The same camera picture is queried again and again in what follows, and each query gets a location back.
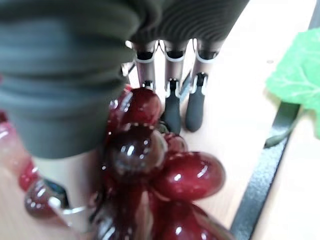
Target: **red grape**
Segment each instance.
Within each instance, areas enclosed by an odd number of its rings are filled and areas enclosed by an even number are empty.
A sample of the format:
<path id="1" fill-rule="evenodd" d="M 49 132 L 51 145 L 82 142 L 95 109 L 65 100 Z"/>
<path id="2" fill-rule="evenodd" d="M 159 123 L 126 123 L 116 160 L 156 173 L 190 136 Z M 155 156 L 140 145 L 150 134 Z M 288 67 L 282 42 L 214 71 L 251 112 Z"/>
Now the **red grape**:
<path id="1" fill-rule="evenodd" d="M 173 132 L 169 132 L 163 135 L 166 143 L 168 144 L 168 153 L 169 152 L 187 152 L 188 146 L 186 141 Z"/>
<path id="2" fill-rule="evenodd" d="M 169 202 L 162 209 L 162 222 L 153 232 L 155 240 L 233 240 L 228 231 L 203 210 L 187 202 Z"/>
<path id="3" fill-rule="evenodd" d="M 7 121 L 7 116 L 4 111 L 0 110 L 0 123 Z"/>
<path id="4" fill-rule="evenodd" d="M 132 86 L 130 86 L 129 84 L 126 84 L 126 85 L 124 86 L 123 91 L 124 91 L 124 92 L 130 92 L 132 89 L 133 89 Z"/>
<path id="5" fill-rule="evenodd" d="M 153 219 L 150 197 L 153 198 L 145 185 L 123 184 L 119 193 L 103 206 L 95 239 L 150 239 Z"/>
<path id="6" fill-rule="evenodd" d="M 34 166 L 31 159 L 29 159 L 27 165 L 23 169 L 19 176 L 18 182 L 19 186 L 23 191 L 27 191 L 31 184 L 33 184 L 38 179 L 38 168 Z"/>
<path id="7" fill-rule="evenodd" d="M 55 216 L 48 204 L 50 196 L 45 182 L 42 179 L 35 181 L 24 197 L 26 211 L 37 219 L 48 219 Z"/>
<path id="8" fill-rule="evenodd" d="M 131 90 L 132 98 L 121 121 L 121 124 L 139 123 L 156 125 L 162 111 L 157 94 L 148 88 L 140 87 Z"/>
<path id="9" fill-rule="evenodd" d="M 130 106 L 129 103 L 132 96 L 132 92 L 125 89 L 117 99 L 110 102 L 109 117 L 107 122 L 108 135 L 116 131 L 121 126 L 124 114 Z"/>
<path id="10" fill-rule="evenodd" d="M 110 170 L 105 164 L 102 165 L 102 181 L 107 194 L 107 197 L 116 195 L 119 187 L 117 181 L 112 177 Z"/>
<path id="11" fill-rule="evenodd" d="M 18 176 L 29 159 L 30 155 L 12 124 L 0 123 L 0 160 L 4 167 Z"/>
<path id="12" fill-rule="evenodd" d="M 127 183 L 146 181 L 163 167 L 167 144 L 152 126 L 127 124 L 105 146 L 106 167 Z"/>
<path id="13" fill-rule="evenodd" d="M 215 194 L 225 182 L 225 170 L 212 155 L 181 152 L 170 155 L 154 189 L 172 200 L 193 201 Z"/>

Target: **grape cluster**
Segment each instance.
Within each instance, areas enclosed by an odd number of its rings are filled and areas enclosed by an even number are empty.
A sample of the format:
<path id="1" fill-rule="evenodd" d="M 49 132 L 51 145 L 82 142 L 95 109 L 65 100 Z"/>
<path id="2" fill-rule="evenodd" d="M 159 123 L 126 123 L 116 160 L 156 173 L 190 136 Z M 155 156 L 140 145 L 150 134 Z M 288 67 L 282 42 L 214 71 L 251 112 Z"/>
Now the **grape cluster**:
<path id="1" fill-rule="evenodd" d="M 225 171 L 212 155 L 190 152 L 179 135 L 160 133 L 162 105 L 152 89 L 126 86 L 109 105 L 101 163 L 105 198 L 94 218 L 97 240 L 232 240 L 192 201 L 215 194 Z M 24 206 L 55 216 L 50 191 L 8 122 L 0 123 L 0 158 L 18 175 Z"/>

